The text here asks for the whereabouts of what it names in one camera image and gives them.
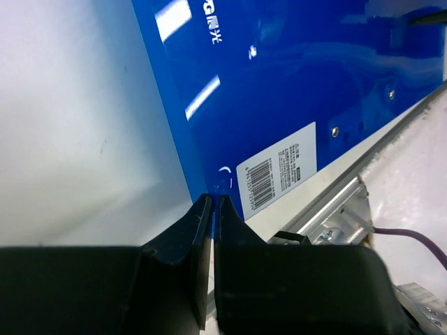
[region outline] barcode label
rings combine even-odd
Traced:
[[[267,159],[247,171],[247,188],[251,191],[250,206],[254,211],[274,198],[271,159]]]
[[[248,219],[316,172],[315,123],[247,159],[236,171]]]

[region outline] blue box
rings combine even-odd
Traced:
[[[442,83],[445,1],[133,0],[196,200],[247,219]]]

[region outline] black plastic part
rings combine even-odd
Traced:
[[[0,248],[0,334],[198,335],[211,201],[140,248]]]
[[[228,195],[219,198],[214,226],[214,245],[244,246],[267,243],[261,239],[237,214],[236,208]]]
[[[207,195],[144,245],[127,334],[199,334],[205,328],[212,200]]]
[[[312,245],[312,243],[310,243],[309,237],[300,234],[295,234],[293,232],[284,232],[280,230],[274,235],[274,237],[278,239],[286,239],[288,241],[299,242],[301,246]]]
[[[246,232],[228,198],[217,225]],[[217,321],[233,334],[408,334],[378,255],[361,246],[235,245],[214,236]]]
[[[409,25],[418,24],[447,24],[447,10],[440,10],[432,14],[417,17],[408,22]]]

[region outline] chinese characters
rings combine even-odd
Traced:
[[[222,42],[222,34],[219,29],[219,21],[217,15],[213,15],[215,11],[214,0],[206,0],[203,4],[203,11],[207,16],[208,29],[210,30],[212,44]]]

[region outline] blue panel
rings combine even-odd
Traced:
[[[191,197],[241,215],[242,161],[315,121],[320,170],[442,83],[444,28],[406,23],[445,0],[133,5]]]

